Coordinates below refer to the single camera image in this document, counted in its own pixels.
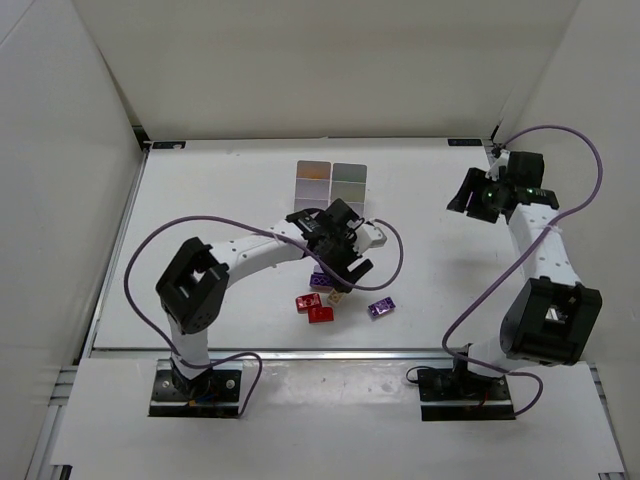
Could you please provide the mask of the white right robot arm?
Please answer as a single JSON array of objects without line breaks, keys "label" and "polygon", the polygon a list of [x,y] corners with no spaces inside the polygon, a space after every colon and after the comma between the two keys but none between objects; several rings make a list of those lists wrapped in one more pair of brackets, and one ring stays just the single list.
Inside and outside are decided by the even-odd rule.
[{"label": "white right robot arm", "polygon": [[470,373],[497,377],[538,364],[573,365],[585,349],[602,308],[599,290],[575,272],[559,228],[556,194],[542,187],[542,155],[503,151],[488,170],[471,168],[448,203],[450,211],[488,223],[504,219],[524,285],[499,332],[469,345]]}]

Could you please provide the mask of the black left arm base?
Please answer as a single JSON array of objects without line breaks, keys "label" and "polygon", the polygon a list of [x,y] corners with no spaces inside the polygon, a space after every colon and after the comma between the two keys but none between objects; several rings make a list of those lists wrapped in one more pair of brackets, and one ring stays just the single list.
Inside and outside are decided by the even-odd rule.
[{"label": "black left arm base", "polygon": [[237,418],[242,368],[213,369],[193,379],[159,361],[151,388],[148,416],[157,418]]}]

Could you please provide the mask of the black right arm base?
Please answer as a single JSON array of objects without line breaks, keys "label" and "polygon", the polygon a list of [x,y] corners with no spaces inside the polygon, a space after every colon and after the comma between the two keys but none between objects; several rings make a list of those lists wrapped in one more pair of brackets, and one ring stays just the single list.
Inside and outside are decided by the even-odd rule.
[{"label": "black right arm base", "polygon": [[510,421],[516,418],[505,377],[485,377],[465,363],[416,366],[405,380],[418,388],[423,422]]}]

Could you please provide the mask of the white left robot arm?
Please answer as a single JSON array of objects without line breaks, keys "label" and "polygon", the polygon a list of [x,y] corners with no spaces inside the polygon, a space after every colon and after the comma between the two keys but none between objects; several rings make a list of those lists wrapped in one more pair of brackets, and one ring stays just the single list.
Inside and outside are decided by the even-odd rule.
[{"label": "white left robot arm", "polygon": [[284,262],[312,255],[324,264],[333,288],[349,292],[373,268],[363,254],[386,242],[372,222],[344,201],[325,210],[301,210],[286,216],[264,235],[253,233],[209,245],[186,240],[156,284],[169,318],[172,368],[186,380],[209,369],[208,327],[217,319],[227,289],[240,280]]}]

